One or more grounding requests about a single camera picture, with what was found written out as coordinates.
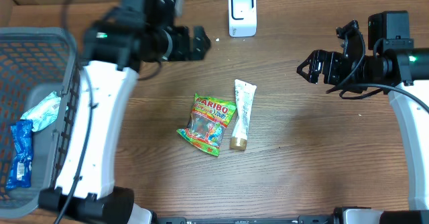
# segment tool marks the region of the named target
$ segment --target blue package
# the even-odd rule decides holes
[[[17,187],[29,188],[32,186],[32,120],[22,120],[11,126],[13,141],[15,142],[16,156],[13,158],[7,190]]]

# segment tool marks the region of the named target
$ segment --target barcode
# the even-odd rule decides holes
[[[24,163],[18,162],[17,171],[16,171],[16,179],[22,180],[22,176],[24,175],[25,166]]]

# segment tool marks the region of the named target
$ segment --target plastic crate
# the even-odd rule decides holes
[[[56,27],[0,28],[0,218],[32,212],[38,206],[39,191],[53,186],[60,173],[79,88],[76,54],[72,52],[76,43],[70,44],[65,32]],[[32,187],[7,191],[15,156],[10,125],[52,91],[62,97],[60,112],[55,123],[33,135]]]

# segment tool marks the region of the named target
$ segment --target wooden table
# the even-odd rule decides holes
[[[73,6],[70,29],[83,31],[114,3]],[[230,38],[226,0],[187,1],[178,24],[203,25],[212,48],[203,62],[165,63],[135,88],[117,149],[116,185],[159,216],[295,217],[335,206],[407,209],[402,139],[386,96],[345,101],[325,95],[296,67],[315,49],[340,50],[335,28],[385,10],[408,10],[416,47],[429,46],[429,0],[258,0],[253,38]],[[59,26],[59,6],[17,6],[10,26]],[[142,72],[156,66],[144,64]],[[188,144],[194,93],[234,100],[234,80],[257,85],[245,152],[218,158]],[[49,223],[36,211],[15,223]]]

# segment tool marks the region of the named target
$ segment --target green and red candy bag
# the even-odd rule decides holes
[[[219,156],[223,134],[233,118],[235,103],[195,94],[186,129],[177,132],[198,149]]]

